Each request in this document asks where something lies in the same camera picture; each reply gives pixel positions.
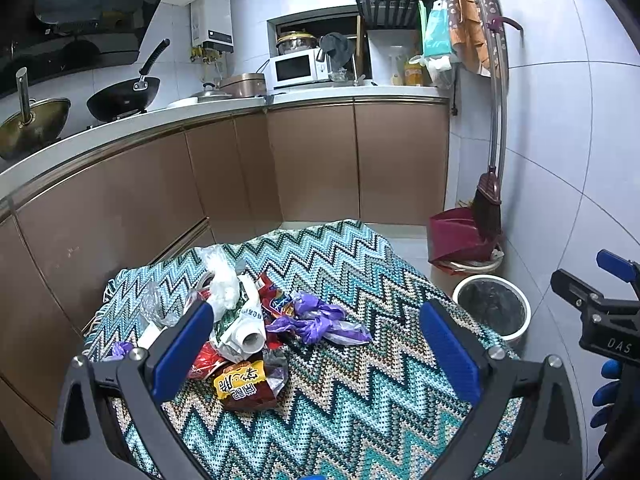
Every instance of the white countertop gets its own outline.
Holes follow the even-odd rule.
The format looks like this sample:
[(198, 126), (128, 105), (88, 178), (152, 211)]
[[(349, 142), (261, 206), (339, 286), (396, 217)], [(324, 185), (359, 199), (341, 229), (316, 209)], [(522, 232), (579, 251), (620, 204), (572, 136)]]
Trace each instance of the white countertop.
[[(274, 92), (273, 105), (295, 103), (307, 100), (321, 100), (349, 97), (410, 97), (429, 98), (448, 95), (437, 88), (421, 88), (408, 86), (344, 86), (337, 88), (315, 88), (289, 90), (286, 93)], [(47, 146), (33, 155), (28, 156), (17, 164), (0, 173), (0, 201), (9, 196), (14, 190), (30, 182), (51, 168), (63, 164), (67, 160), (76, 158), (83, 153), (90, 152), (105, 144), (130, 135), (188, 119), (203, 117), (236, 110), (261, 108), (265, 99), (254, 97), (248, 99), (230, 99), (200, 103), (177, 108), (164, 108), (146, 114), (140, 114), (113, 123), (103, 124), (60, 140)]]

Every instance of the trash pile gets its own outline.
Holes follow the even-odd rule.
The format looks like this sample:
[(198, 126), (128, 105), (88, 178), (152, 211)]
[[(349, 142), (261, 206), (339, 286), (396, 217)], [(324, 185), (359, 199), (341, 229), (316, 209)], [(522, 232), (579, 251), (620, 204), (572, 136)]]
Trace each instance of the trash pile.
[[(364, 325), (346, 321), (340, 305), (327, 304), (308, 292), (287, 294), (266, 273), (254, 282), (245, 272), (244, 260), (234, 269), (221, 246), (197, 251), (207, 273), (190, 292), (183, 313), (194, 301), (206, 301), (213, 310), (214, 324), (188, 378), (212, 380), (216, 397), (226, 410), (254, 412), (276, 406), (289, 379), (281, 334), (299, 338), (305, 345), (322, 339), (344, 346), (372, 341)], [(164, 311), (154, 282), (145, 287), (141, 316), (148, 322), (138, 340), (138, 346), (144, 348), (180, 319), (175, 312)], [(117, 342), (106, 360), (122, 359), (131, 348), (132, 343)]]

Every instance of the black garbage bag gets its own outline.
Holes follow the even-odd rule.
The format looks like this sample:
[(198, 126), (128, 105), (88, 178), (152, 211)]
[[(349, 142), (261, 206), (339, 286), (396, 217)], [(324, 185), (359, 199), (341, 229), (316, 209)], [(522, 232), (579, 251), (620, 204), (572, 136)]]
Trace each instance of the black garbage bag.
[(510, 289), (493, 280), (473, 280), (458, 294), (458, 304), (478, 322), (501, 336), (522, 328), (526, 308)]

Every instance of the zigzag patterned blanket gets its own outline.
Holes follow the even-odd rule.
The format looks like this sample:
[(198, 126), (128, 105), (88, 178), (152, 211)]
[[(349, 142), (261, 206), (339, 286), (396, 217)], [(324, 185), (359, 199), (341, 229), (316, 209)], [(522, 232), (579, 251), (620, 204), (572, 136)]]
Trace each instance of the zigzag patterned blanket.
[[(210, 381), (187, 381), (162, 408), (210, 475), (220, 480), (294, 480), (309, 474), (419, 479), (470, 410), (456, 398), (421, 335), (421, 304), (439, 299), (486, 348), (503, 345), (500, 336), (479, 326), (361, 222), (276, 230), (224, 250), (232, 264), (244, 258), (253, 277), (266, 271), (284, 290), (312, 292), (340, 304), (348, 319), (367, 325), (374, 342), (339, 347), (323, 340), (305, 347), (290, 340), (285, 346), (290, 380), (277, 410), (226, 412)], [(97, 361), (116, 341), (135, 344), (142, 333), (138, 312), (147, 282), (158, 282), (165, 304), (179, 311), (204, 272), (194, 250), (154, 266), (122, 270), (108, 284), (84, 353)], [(113, 402), (139, 468), (158, 475), (126, 407)], [(476, 476), (500, 458), (518, 406), (510, 404)]]

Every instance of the white trash bin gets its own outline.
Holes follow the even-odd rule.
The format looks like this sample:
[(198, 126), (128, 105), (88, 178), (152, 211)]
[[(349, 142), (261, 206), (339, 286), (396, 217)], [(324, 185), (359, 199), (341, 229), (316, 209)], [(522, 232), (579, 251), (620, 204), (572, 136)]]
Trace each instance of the white trash bin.
[(477, 322), (495, 330), (512, 348), (516, 348), (531, 323), (526, 296), (500, 276), (469, 276), (453, 291), (453, 301)]

